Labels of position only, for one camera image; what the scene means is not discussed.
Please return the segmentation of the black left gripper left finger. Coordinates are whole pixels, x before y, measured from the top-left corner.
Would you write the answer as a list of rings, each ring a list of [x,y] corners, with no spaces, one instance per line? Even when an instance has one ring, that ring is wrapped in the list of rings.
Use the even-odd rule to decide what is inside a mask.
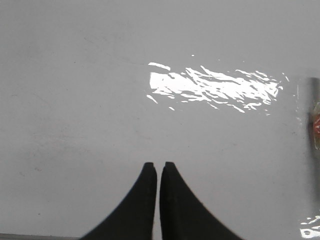
[[[157,172],[146,162],[120,204],[83,240],[151,240],[157,195]]]

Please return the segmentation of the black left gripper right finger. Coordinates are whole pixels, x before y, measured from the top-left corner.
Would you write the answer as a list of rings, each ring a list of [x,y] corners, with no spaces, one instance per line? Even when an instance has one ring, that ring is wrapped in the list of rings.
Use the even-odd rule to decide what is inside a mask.
[[[173,162],[162,170],[159,213],[164,240],[240,239],[198,200]]]

